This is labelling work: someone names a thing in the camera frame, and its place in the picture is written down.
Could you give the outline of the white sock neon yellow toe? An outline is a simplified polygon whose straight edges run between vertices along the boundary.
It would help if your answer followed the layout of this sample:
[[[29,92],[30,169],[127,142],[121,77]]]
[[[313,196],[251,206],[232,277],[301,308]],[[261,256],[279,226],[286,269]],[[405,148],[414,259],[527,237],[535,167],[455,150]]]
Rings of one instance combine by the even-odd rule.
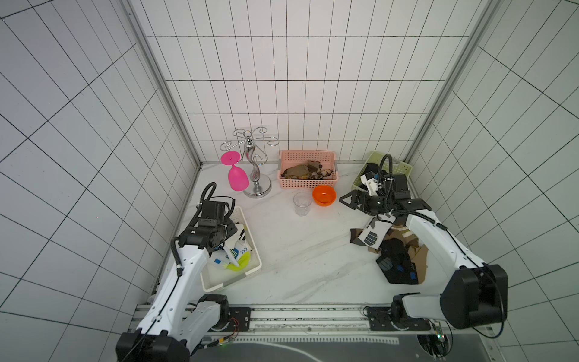
[[[214,251],[211,256],[211,264],[216,267],[228,269],[230,271],[239,272],[244,270],[251,259],[252,247],[244,241],[236,241],[235,244],[230,242],[225,243],[217,251]]]

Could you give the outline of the white sock with black leaves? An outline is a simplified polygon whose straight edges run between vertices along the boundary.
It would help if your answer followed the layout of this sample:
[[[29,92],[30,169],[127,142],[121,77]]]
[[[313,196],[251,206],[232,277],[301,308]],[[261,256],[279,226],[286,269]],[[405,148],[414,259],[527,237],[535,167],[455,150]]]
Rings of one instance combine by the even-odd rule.
[[[364,229],[351,230],[350,243],[378,250],[392,225],[390,220],[373,217]]]

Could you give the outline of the brown tan knit sock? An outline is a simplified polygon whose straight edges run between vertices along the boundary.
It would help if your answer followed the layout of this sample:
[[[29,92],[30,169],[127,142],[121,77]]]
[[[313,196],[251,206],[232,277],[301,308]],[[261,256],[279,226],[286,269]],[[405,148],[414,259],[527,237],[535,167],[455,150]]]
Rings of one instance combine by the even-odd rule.
[[[308,160],[304,164],[289,167],[280,177],[282,179],[322,180],[332,179],[334,170],[324,168],[319,161]]]

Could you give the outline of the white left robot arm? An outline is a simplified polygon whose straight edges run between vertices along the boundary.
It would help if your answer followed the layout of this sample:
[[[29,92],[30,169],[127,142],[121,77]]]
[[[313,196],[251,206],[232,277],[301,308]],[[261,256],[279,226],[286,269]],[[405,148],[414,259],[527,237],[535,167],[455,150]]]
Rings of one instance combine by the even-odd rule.
[[[212,252],[237,232],[234,209],[234,203],[204,200],[171,241],[173,265],[136,330],[117,341],[119,361],[188,361],[210,330],[228,327],[229,301],[206,294],[201,273]]]

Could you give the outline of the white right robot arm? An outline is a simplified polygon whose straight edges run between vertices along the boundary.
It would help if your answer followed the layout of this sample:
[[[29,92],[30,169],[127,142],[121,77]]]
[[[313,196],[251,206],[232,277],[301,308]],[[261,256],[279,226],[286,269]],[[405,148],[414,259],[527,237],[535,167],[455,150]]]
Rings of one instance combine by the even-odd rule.
[[[393,298],[389,318],[395,327],[409,319],[445,321],[457,329],[503,324],[508,316],[508,274],[489,265],[459,242],[420,198],[412,198],[404,175],[366,182],[340,203],[371,216],[360,235],[366,246],[384,244],[388,230],[401,224],[410,229],[445,265],[448,281],[437,294],[399,294]]]

